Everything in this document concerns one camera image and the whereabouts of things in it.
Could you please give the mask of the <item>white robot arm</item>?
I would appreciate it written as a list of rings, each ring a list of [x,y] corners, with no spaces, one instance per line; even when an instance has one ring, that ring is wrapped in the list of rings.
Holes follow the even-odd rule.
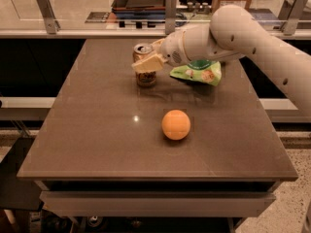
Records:
[[[208,23],[183,27],[152,43],[152,51],[132,64],[137,73],[181,66],[194,60],[250,58],[295,104],[311,117],[311,55],[270,35],[245,9],[226,5]]]

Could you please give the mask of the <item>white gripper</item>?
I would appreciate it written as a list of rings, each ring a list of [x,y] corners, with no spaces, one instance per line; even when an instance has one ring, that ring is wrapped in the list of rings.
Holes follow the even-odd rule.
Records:
[[[166,38],[152,42],[153,49],[159,49],[160,54],[153,54],[132,64],[136,73],[151,73],[159,71],[167,62],[171,66],[180,66],[189,62],[184,45],[185,31],[176,31]]]

